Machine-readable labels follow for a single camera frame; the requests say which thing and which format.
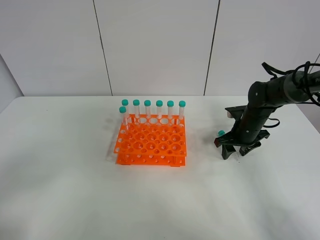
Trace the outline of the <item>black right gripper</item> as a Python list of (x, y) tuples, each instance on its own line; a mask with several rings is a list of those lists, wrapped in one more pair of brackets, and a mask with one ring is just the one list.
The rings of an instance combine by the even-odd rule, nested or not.
[(214, 140), (216, 147), (222, 146), (221, 156), (227, 160), (236, 152), (234, 146), (240, 147), (241, 156), (247, 155), (252, 150), (259, 148), (262, 139), (267, 139), (270, 133), (267, 130), (237, 130), (230, 131)]

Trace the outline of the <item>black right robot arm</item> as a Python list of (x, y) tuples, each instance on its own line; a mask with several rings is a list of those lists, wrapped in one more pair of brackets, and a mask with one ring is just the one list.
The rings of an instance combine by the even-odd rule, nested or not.
[(247, 105), (227, 107), (225, 110), (235, 120), (232, 129), (217, 137), (214, 144), (222, 147), (224, 160), (236, 152), (245, 156), (261, 146), (261, 140), (270, 133), (263, 128), (276, 109), (289, 104), (304, 103), (320, 91), (320, 72), (294, 71), (268, 82), (254, 82), (248, 91)]

